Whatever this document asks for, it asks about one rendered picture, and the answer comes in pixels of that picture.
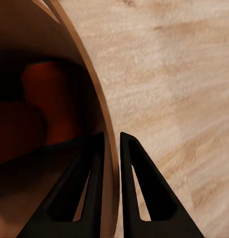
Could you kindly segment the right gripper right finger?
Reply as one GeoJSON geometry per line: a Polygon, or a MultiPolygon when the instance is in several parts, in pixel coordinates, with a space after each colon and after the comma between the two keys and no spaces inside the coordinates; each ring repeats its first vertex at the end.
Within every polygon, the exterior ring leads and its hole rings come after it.
{"type": "Polygon", "coordinates": [[[120,133],[124,238],[205,238],[139,140],[120,133]],[[132,165],[151,221],[140,218],[132,165]]]}

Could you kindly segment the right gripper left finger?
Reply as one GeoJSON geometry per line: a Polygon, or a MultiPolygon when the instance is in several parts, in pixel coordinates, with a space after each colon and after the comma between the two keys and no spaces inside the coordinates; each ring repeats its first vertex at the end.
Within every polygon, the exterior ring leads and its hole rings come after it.
{"type": "Polygon", "coordinates": [[[87,138],[17,238],[100,238],[104,152],[103,132],[87,138]],[[87,178],[81,218],[73,221],[87,178]]]}

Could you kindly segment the can of soda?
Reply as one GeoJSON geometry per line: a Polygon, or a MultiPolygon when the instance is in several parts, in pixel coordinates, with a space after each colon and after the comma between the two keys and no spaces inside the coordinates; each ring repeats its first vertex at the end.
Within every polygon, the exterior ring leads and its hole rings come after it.
{"type": "Polygon", "coordinates": [[[21,84],[25,102],[44,118],[41,148],[61,150],[78,143],[83,135],[72,80],[60,60],[40,60],[23,65],[21,84]]]}
{"type": "Polygon", "coordinates": [[[43,116],[31,103],[0,102],[0,164],[38,148],[45,127],[43,116]]]}

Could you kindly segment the trash can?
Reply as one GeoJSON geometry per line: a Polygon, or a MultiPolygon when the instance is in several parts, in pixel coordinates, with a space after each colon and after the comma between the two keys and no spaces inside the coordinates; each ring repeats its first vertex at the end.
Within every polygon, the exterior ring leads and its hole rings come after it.
{"type": "MultiPolygon", "coordinates": [[[[70,73],[83,135],[73,146],[0,164],[0,238],[17,238],[87,138],[104,133],[100,238],[114,238],[120,199],[116,139],[93,62],[59,0],[0,0],[0,102],[24,101],[23,65],[60,60],[70,73]]],[[[88,174],[89,178],[89,174],[88,174]]],[[[81,218],[88,178],[73,221],[81,218]]]]}

